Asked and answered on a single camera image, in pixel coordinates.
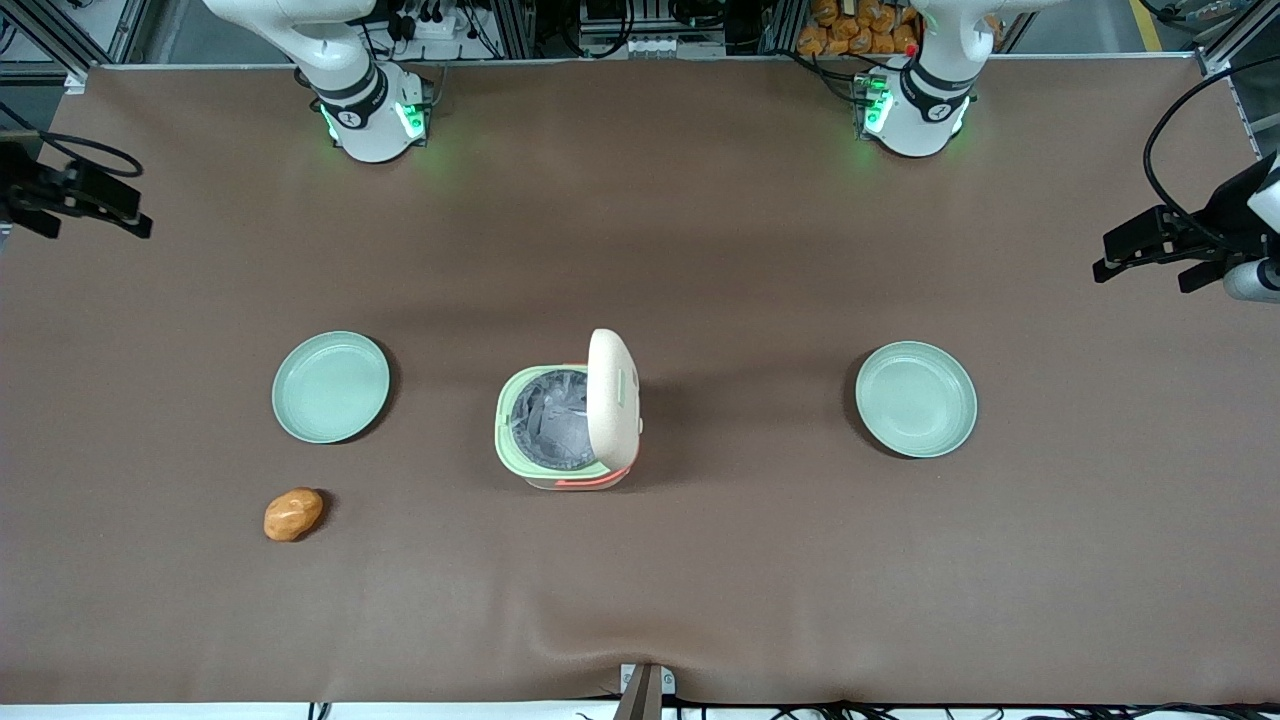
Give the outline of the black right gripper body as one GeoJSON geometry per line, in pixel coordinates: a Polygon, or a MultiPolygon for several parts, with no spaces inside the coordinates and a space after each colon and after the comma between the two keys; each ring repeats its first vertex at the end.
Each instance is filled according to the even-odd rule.
{"type": "Polygon", "coordinates": [[[63,205],[60,170],[33,159],[22,143],[1,142],[3,213],[63,205]]]}

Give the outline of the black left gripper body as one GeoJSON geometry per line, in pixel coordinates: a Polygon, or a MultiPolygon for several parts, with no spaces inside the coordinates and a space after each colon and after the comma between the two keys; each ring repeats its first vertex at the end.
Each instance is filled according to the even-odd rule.
{"type": "Polygon", "coordinates": [[[1249,260],[1277,259],[1277,152],[1224,181],[1199,210],[1222,247],[1249,260]]]}

